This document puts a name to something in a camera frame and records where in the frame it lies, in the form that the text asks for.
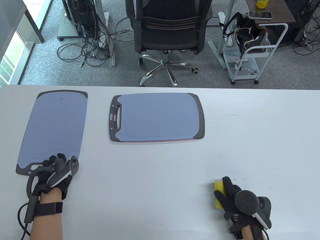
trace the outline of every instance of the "cutting board hole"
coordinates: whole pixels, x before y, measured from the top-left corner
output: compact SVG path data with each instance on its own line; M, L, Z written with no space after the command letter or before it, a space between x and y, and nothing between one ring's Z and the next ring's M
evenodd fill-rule
M42 165L40 164L40 165L32 165L31 166L31 170L33 171L33 170L35 170L37 167L42 167Z
M121 116L121 107L118 107L118 112L117 112L117 127L120 128L120 116Z

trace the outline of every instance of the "gray carpet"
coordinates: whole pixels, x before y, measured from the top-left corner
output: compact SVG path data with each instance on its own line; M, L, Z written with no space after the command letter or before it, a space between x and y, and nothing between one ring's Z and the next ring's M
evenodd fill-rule
M102 0L105 12L110 12L111 31L115 24L126 17L124 0ZM226 11L228 0L214 0L212 8L214 15L218 11ZM156 63L145 60L145 65L138 66L138 53L134 51L133 43L115 42L116 66L110 67L110 61L100 67L84 65L80 68L80 62L65 63L61 61L56 50L66 43L79 43L82 40L65 39L59 42L56 38L59 27L61 0L52 0L51 8L42 28L44 44L36 44L31 54L29 63L22 77L21 84L36 85L81 85L81 86L138 86L141 78L148 71L156 67ZM234 6L234 12L245 13L248 11L245 0L238 0ZM129 21L125 20L117 30L129 29ZM207 28L206 36L211 39L220 37L221 30L218 27ZM132 39L132 35L119 36L121 40ZM72 58L79 54L79 48L70 47L62 56ZM161 57L160 51L148 51L150 55ZM258 88L258 89L320 89L320 51L310 56L299 56L291 47L278 49L271 58L260 78L260 84L254 85L253 81L241 81L235 85L229 82L227 70L223 70L215 59L208 44L204 50L195 56L192 52L175 51L173 59L191 62L198 66L200 72L193 75L188 69L172 68L172 71L180 87L201 88ZM265 59L259 59L261 66ZM146 84L150 87L171 87L171 82L164 70L155 74Z

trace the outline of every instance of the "blue cutting board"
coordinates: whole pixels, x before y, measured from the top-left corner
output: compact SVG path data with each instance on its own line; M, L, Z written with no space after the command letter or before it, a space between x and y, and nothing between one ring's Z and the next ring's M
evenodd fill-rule
M16 173L29 175L52 155L79 158L87 112L88 94L57 90L38 95L24 134Z
M192 93L118 95L110 106L109 133L116 142L201 139L204 113L198 96Z

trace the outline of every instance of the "chair base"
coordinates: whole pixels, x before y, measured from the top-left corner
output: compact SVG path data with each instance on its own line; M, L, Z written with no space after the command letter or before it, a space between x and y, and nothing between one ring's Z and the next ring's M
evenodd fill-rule
M139 56L139 65L143 65L143 58L145 59L149 59L153 62L156 62L159 64L159 66L157 66L155 69L151 70L150 72L148 72L141 80L140 82L140 87L144 87L145 82L154 74L156 74L158 71L160 71L161 69L165 69L169 75L169 78L171 80L171 83L174 87L179 87L178 83L176 81L176 78L174 77L172 71L170 70L170 66L176 66L176 67L187 67L191 69L191 72L193 74L197 74L199 72L199 69L195 66L193 66L191 63L188 62L170 62L169 61L169 54L171 54L173 51L163 51L163 59L157 59L154 57L151 57L147 54L143 54L141 56Z

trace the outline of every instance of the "smartphone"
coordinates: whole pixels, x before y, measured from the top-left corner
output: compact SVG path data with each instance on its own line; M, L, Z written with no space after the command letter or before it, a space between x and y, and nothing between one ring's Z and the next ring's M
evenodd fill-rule
M250 19L271 20L272 13L271 12L250 11L249 18Z

